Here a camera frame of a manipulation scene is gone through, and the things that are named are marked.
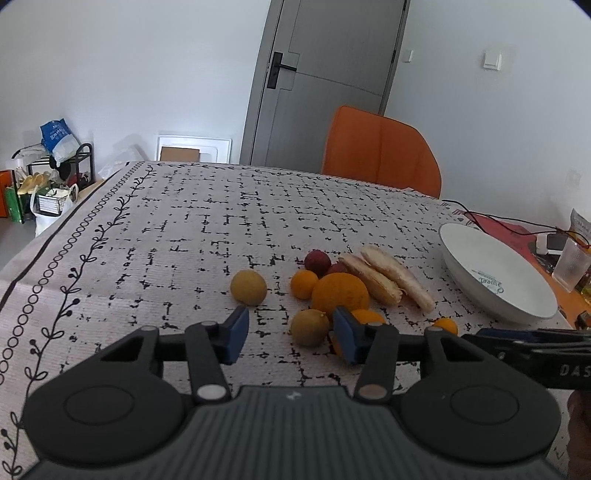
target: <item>red fruit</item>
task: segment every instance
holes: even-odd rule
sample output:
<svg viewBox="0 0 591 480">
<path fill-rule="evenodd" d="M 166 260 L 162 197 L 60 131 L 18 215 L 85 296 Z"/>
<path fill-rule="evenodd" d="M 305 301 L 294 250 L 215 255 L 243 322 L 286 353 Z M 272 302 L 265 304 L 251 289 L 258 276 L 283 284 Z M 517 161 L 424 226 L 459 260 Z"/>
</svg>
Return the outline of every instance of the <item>red fruit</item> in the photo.
<svg viewBox="0 0 591 480">
<path fill-rule="evenodd" d="M 330 257 L 321 250 L 312 250 L 304 259 L 306 270 L 311 270 L 318 277 L 323 276 L 331 264 Z"/>
<path fill-rule="evenodd" d="M 326 275 L 330 273 L 349 273 L 349 270 L 341 262 L 337 262 L 326 271 Z"/>
</svg>

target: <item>wall outlet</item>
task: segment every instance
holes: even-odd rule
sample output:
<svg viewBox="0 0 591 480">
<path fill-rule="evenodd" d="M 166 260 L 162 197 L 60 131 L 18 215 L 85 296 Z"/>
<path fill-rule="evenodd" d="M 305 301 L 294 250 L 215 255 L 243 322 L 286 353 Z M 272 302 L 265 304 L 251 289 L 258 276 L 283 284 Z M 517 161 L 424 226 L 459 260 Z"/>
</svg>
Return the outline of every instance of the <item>wall outlet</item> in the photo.
<svg viewBox="0 0 591 480">
<path fill-rule="evenodd" d="M 581 185 L 581 174 L 571 168 L 566 174 L 566 185 L 571 189 L 578 189 Z"/>
</svg>

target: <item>blue plastic bag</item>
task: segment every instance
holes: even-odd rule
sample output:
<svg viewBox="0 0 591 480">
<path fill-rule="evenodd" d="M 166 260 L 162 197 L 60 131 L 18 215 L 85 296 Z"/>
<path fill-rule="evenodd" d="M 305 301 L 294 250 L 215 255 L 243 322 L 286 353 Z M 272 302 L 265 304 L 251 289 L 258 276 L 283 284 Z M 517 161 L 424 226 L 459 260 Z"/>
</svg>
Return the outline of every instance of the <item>blue plastic bag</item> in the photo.
<svg viewBox="0 0 591 480">
<path fill-rule="evenodd" d="M 53 120 L 41 127 L 43 140 L 41 143 L 56 159 L 56 164 L 72 158 L 80 148 L 78 140 L 72 134 L 66 121 Z"/>
</svg>

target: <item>door frame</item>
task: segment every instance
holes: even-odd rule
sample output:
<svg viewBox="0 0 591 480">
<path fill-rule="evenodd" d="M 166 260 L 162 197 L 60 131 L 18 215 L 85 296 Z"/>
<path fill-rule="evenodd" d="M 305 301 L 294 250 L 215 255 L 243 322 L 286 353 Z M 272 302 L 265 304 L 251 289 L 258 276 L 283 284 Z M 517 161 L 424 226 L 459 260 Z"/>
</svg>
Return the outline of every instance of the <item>door frame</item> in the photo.
<svg viewBox="0 0 591 480">
<path fill-rule="evenodd" d="M 262 96 L 265 92 L 265 80 L 267 78 L 267 70 L 271 62 L 271 55 L 273 51 L 273 44 L 275 43 L 275 36 L 277 35 L 277 28 L 279 26 L 279 18 L 285 1 L 288 0 L 271 0 L 269 5 L 269 13 L 265 21 L 265 28 L 262 33 L 261 46 L 256 58 L 255 73 L 252 79 L 251 95 L 248 101 L 248 109 L 246 110 L 246 121 L 244 124 L 244 133 L 242 136 L 242 148 L 240 150 L 240 164 L 252 164 L 252 152 L 255 144 L 256 128 L 258 126 L 258 118 L 261 111 Z M 392 88 L 394 81 L 394 73 L 400 57 L 400 46 L 402 45 L 402 37 L 404 35 L 404 27 L 408 17 L 408 6 L 411 0 L 405 0 L 402 9 L 402 17 L 398 27 L 398 37 L 392 53 L 392 63 L 390 65 L 390 72 L 386 81 L 386 88 L 382 96 L 382 103 L 380 105 L 379 114 L 383 115 L 386 110 L 388 99 L 386 98 Z"/>
</svg>

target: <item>white plastic bag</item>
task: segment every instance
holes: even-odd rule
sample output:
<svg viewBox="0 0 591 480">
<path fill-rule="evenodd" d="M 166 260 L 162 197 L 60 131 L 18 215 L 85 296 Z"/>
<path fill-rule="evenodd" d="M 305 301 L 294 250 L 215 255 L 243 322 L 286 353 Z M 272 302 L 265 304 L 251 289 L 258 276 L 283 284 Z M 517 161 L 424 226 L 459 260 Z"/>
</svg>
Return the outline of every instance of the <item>white plastic bag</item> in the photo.
<svg viewBox="0 0 591 480">
<path fill-rule="evenodd" d="M 78 185 L 74 184 L 70 187 L 70 194 L 68 195 L 68 198 L 66 199 L 64 206 L 61 209 L 61 215 L 60 216 L 43 215 L 42 213 L 37 212 L 35 209 L 35 196 L 37 195 L 38 188 L 39 187 L 35 187 L 35 191 L 31 195 L 31 201 L 30 201 L 31 213 L 33 215 L 35 215 L 35 236 L 41 235 L 47 228 L 49 228 L 51 226 L 52 223 L 54 223 L 56 220 L 59 220 L 60 218 L 62 218 L 68 212 L 68 210 L 70 210 L 74 206 L 74 203 L 78 199 Z"/>
<path fill-rule="evenodd" d="M 132 145 L 127 150 L 124 150 L 119 155 L 117 155 L 113 161 L 109 162 L 103 168 L 99 170 L 98 177 L 100 179 L 106 180 L 108 179 L 113 173 L 117 173 L 126 163 L 142 161 L 144 160 L 143 155 L 137 149 L 136 146 Z"/>
<path fill-rule="evenodd" d="M 10 160 L 10 165 L 12 170 L 25 168 L 27 165 L 48 155 L 49 152 L 43 145 L 31 145 L 30 147 L 21 148 L 16 157 Z"/>
</svg>

